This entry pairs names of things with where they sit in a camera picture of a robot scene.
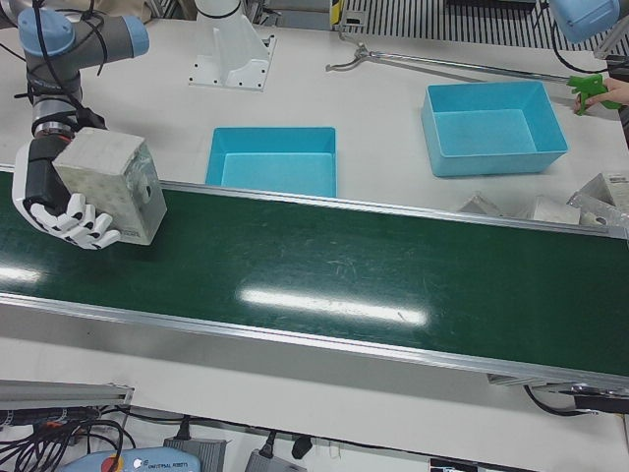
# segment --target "white table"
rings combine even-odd
[[[204,181],[213,129],[221,126],[333,126],[337,132],[338,197],[410,207],[453,210],[482,191],[507,214],[537,195],[558,202],[601,171],[629,168],[629,152],[615,111],[572,113],[568,87],[547,84],[570,151],[538,175],[440,179],[432,175],[420,111],[430,84],[509,78],[441,69],[442,75],[363,64],[326,73],[327,63],[348,62],[355,47],[334,33],[275,29],[277,49],[263,93],[188,86],[195,61],[194,28],[185,22],[149,26],[151,47],[133,61],[105,66],[100,78],[83,73],[85,102],[112,130],[147,138],[162,179]],[[14,30],[0,40],[19,49]],[[568,76],[551,51],[458,42],[370,37],[384,51]],[[599,68],[588,52],[565,53]],[[0,158],[11,162],[29,139],[30,107],[12,98],[24,90],[24,70],[8,54],[3,67]]]
[[[164,179],[202,182],[217,126],[333,126],[339,197],[415,207],[452,209],[480,190],[511,212],[537,194],[565,201],[596,173],[627,166],[616,113],[576,117],[568,88],[550,85],[572,148],[546,173],[437,179],[420,108],[428,84],[460,77],[375,64],[326,74],[325,64],[352,57],[352,45],[278,29],[264,93],[194,88],[192,24],[159,22],[149,32],[148,55],[106,66],[99,79],[86,71],[84,91],[111,129],[147,137]],[[13,30],[0,31],[0,41],[18,48]],[[549,51],[384,38],[368,45],[567,75]],[[566,55],[597,66],[588,53]],[[0,52],[0,66],[0,159],[10,163],[29,140],[30,108],[12,98],[25,87],[22,63]],[[555,418],[520,388],[482,375],[19,309],[0,314],[0,326],[3,379],[129,384],[146,407],[528,469],[629,466],[616,417]]]

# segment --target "robotic hand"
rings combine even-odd
[[[29,151],[32,147],[40,147],[46,141],[59,140],[50,137],[44,141],[33,141],[29,145],[24,145],[18,151],[16,166],[14,171],[13,202],[24,217],[34,228],[63,239],[71,244],[75,244],[83,249],[102,249],[117,242],[121,238],[120,231],[108,229],[112,222],[112,217],[107,213],[96,216],[96,208],[86,203],[86,197],[82,194],[70,196],[61,183],[47,183],[48,190],[56,189],[60,195],[48,199],[25,200],[25,189],[29,187]],[[59,141],[59,146],[65,146],[63,141]],[[65,209],[51,207],[52,201],[66,202]]]
[[[17,20],[27,59],[34,139],[16,156],[12,189],[18,212],[39,231],[84,249],[121,239],[112,217],[97,214],[86,197],[67,190],[52,162],[83,127],[106,129],[82,103],[84,67],[132,58],[148,50],[148,35],[135,17],[83,12],[77,23],[54,10],[22,10]]]

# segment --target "green grabber tool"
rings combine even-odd
[[[601,93],[608,92],[607,87],[602,83],[602,75],[594,74],[588,77],[576,77],[572,76],[568,81],[569,87],[573,93],[579,93],[581,96],[581,109],[577,112],[577,115],[581,116],[586,111],[586,100],[594,95],[600,95]],[[602,103],[602,106],[610,110],[617,110],[622,105],[615,101],[606,100]]]

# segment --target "blue plastic bin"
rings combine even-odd
[[[422,123],[437,177],[542,172],[568,150],[541,82],[429,86]]]
[[[336,197],[334,128],[216,128],[205,183]]]

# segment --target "white box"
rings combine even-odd
[[[463,206],[457,209],[463,213],[486,214],[488,216],[502,216],[502,211],[481,192],[475,192]]]
[[[548,221],[551,223],[579,224],[581,212],[572,206],[559,204],[543,195],[516,214],[517,218]]]
[[[113,217],[123,242],[152,242],[166,202],[144,138],[83,128],[53,165],[71,193]]]
[[[629,171],[599,174],[579,193],[629,212]]]

